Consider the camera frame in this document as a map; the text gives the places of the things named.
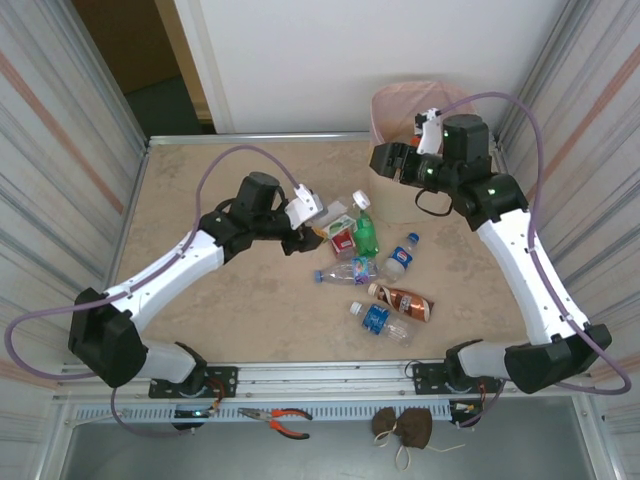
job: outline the brown pouch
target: brown pouch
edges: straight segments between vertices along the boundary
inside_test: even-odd
[[[373,434],[377,437],[381,433],[392,431],[395,424],[395,410],[391,407],[386,407],[382,410],[379,410],[378,413],[373,416],[373,420],[371,421],[371,428],[373,430]]]
[[[429,409],[407,408],[398,418],[395,434],[400,436],[405,447],[424,449],[429,443],[432,431],[433,417]]]

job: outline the green bottle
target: green bottle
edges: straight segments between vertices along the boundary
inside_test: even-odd
[[[373,221],[364,210],[360,210],[360,216],[356,220],[353,239],[356,242],[356,248],[360,256],[375,257],[380,251]]]

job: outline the black cable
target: black cable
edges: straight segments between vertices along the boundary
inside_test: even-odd
[[[282,213],[284,212],[285,207],[289,204],[289,200],[287,200],[287,198],[284,196],[284,190],[282,189],[281,186],[278,186],[276,188],[276,192],[280,197],[280,205],[278,205],[278,208],[276,208],[274,211],[278,213]]]
[[[407,378],[410,378],[411,380],[413,380],[413,375],[411,375],[411,376],[407,375],[407,368],[409,368],[414,363],[417,363],[419,365],[424,365],[420,360],[411,360],[411,361],[409,361],[409,363],[407,363],[404,366],[404,376],[407,377]]]
[[[233,203],[233,201],[235,200],[235,198],[227,198],[226,200],[223,200],[222,202],[220,202],[218,204],[218,206],[214,209],[216,212],[221,212],[223,211],[225,208],[227,208],[229,205],[231,205]]]
[[[432,212],[431,210],[427,210],[426,208],[422,208],[420,205],[418,205],[418,200],[420,200],[420,197],[422,196],[422,194],[427,191],[428,190],[426,188],[423,188],[416,194],[416,198],[414,199],[414,202],[416,204],[416,207],[418,207],[419,210],[423,211],[424,213],[428,213],[429,215],[432,215],[434,217],[446,217],[453,211],[453,200],[451,200],[451,202],[449,203],[449,208],[447,209],[447,211],[442,213]]]

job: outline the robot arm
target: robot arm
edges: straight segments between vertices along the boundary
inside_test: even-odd
[[[276,195],[281,203],[272,206]],[[200,219],[198,230],[140,273],[99,294],[87,289],[76,304],[122,292],[128,295],[104,307],[75,312],[69,349],[109,386],[134,377],[168,380],[186,395],[204,383],[206,361],[182,344],[142,340],[140,334],[171,300],[203,275],[217,270],[254,240],[279,240],[285,255],[316,249],[322,239],[304,222],[322,210],[322,203],[304,185],[287,202],[278,181],[253,172],[242,182],[236,198],[222,202]],[[167,263],[179,257],[169,268]],[[135,291],[132,285],[147,282]]]
[[[427,131],[429,122],[426,114],[416,117],[422,131]],[[488,127],[477,115],[454,115],[443,121],[442,156],[420,153],[405,144],[383,144],[374,149],[370,167],[396,182],[450,196],[453,209],[478,232],[498,261],[527,325],[529,343],[524,345],[474,340],[449,349],[445,363],[452,384],[491,376],[512,380],[522,391],[533,393],[584,372],[597,355],[567,324],[535,270],[526,242],[527,201],[513,177],[491,172],[488,135]],[[573,319],[600,347],[608,347],[607,327],[589,323],[571,301],[537,238],[534,245]]]

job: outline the white bottle cap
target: white bottle cap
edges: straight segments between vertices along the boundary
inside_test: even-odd
[[[358,313],[360,313],[360,310],[362,310],[362,304],[359,302],[353,302],[351,304],[351,308],[349,309],[349,311],[354,315],[357,315]]]
[[[372,297],[375,297],[378,294],[378,287],[379,285],[377,283],[372,283],[371,285],[369,285],[367,293]]]
[[[362,210],[366,210],[371,206],[371,202],[369,201],[369,197],[362,190],[356,190],[353,192],[353,201],[356,202],[356,205],[360,207]]]

